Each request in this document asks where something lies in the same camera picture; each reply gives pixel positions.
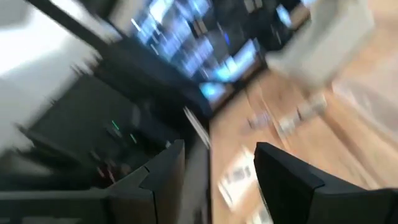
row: green light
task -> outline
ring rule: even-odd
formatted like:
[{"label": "green light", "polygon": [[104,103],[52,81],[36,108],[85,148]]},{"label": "green light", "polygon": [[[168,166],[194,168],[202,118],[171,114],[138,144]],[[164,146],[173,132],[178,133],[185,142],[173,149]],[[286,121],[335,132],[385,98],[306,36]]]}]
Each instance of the green light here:
[{"label": "green light", "polygon": [[119,130],[119,127],[116,125],[116,123],[114,121],[112,121],[112,124],[117,130]]},{"label": "green light", "polygon": [[134,141],[134,143],[137,144],[137,140],[135,139],[135,137],[134,137],[132,134],[130,134],[130,137],[132,138],[132,140]]}]

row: desk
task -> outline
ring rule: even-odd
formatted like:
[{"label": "desk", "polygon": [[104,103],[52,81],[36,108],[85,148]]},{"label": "desk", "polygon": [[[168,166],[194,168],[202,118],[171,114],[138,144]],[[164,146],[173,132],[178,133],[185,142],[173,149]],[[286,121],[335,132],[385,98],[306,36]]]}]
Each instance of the desk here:
[{"label": "desk", "polygon": [[[398,10],[394,0],[369,0],[376,30],[367,46],[344,67],[339,77],[368,74],[375,64],[398,53]],[[284,139],[274,125],[243,135],[247,118],[267,111],[277,121],[295,109],[305,96],[294,83],[264,71],[231,101],[210,127],[211,189],[214,224],[243,224],[262,203],[253,184],[236,212],[230,212],[217,183],[242,145],[254,151],[258,141],[269,142],[326,172],[365,189],[398,187],[398,145],[372,128],[351,107],[326,89],[325,114],[299,126]]]}]

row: wooden desk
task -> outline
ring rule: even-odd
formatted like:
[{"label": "wooden desk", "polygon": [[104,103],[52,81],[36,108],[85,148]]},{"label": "wooden desk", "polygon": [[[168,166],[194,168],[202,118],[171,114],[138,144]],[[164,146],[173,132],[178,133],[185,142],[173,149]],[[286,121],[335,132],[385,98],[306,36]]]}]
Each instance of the wooden desk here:
[{"label": "wooden desk", "polygon": [[[394,0],[369,0],[376,30],[367,46],[343,69],[340,77],[368,74],[375,64],[398,54],[398,5]],[[247,119],[267,111],[277,121],[303,100],[302,92],[275,73],[264,72],[218,115],[211,124],[212,197],[214,224],[243,224],[261,204],[257,185],[246,194],[236,212],[230,212],[217,184],[244,145],[254,151],[258,141],[269,142],[365,189],[398,187],[398,145],[376,131],[357,112],[324,90],[325,114],[299,126],[284,139],[273,125],[242,134]]]}]

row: white wall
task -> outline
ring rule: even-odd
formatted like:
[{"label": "white wall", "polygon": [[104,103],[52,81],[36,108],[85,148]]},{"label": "white wall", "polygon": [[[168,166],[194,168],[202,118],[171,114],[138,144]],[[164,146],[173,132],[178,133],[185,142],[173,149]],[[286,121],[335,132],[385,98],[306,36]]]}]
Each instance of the white wall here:
[{"label": "white wall", "polygon": [[[114,30],[74,2],[53,2],[104,39],[117,38]],[[29,144],[14,123],[27,125],[47,108],[75,78],[71,65],[84,66],[94,54],[89,45],[30,5],[27,23],[0,27],[0,152],[5,146]]]}]

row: electronic device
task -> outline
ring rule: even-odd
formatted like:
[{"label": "electronic device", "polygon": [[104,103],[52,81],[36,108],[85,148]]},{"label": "electronic device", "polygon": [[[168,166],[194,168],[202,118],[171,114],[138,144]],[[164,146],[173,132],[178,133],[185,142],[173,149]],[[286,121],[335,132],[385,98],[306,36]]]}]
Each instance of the electronic device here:
[{"label": "electronic device", "polygon": [[51,108],[20,130],[39,150],[82,166],[93,163],[92,152],[114,161],[141,151],[150,157],[180,135],[143,107],[101,80],[80,75]]}]

